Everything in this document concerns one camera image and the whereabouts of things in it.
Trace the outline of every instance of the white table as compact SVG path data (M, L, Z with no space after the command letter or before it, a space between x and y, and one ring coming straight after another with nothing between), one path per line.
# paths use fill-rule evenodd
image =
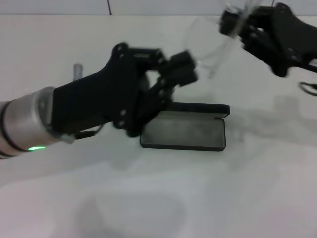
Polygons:
M121 41L183 50L193 16L0 16L0 100L88 75ZM317 18L303 18L317 24ZM212 28L216 35L216 26ZM224 152L142 149L108 125L94 138L1 161L4 238L315 238L317 98L234 49L176 101L223 103Z

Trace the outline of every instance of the green led light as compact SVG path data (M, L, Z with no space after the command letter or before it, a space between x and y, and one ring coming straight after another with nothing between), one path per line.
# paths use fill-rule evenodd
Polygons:
M45 146L35 146L35 147L29 148L29 151L43 150L43 149L45 149Z

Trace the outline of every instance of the white surface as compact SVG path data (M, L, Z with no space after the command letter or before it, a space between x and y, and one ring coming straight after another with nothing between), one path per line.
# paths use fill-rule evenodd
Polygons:
M0 14L109 15L107 0L1 0Z
M76 62L94 73L123 40L176 53L194 19L0 16L0 100L68 83ZM1 161L0 237L315 238L317 99L297 81L316 75L277 78L239 46L212 81L198 73L175 99L231 106L224 152L141 149L108 125Z
M292 8L294 13L299 16L316 16L317 1L316 0L277 0Z
M240 6L245 0L226 0ZM271 5L272 0L263 0ZM221 15L225 0L110 0L113 15Z

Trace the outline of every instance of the black metal case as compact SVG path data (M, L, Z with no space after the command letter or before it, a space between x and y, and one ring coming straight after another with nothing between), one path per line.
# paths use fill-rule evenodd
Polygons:
M144 148L223 151L224 119L230 107L223 104L173 103L142 131Z

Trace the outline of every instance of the silver metal cylinder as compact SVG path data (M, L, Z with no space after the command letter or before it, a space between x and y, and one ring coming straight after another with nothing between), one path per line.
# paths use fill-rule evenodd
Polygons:
M0 157L9 158L61 141L50 129L52 87L13 100L0 102Z

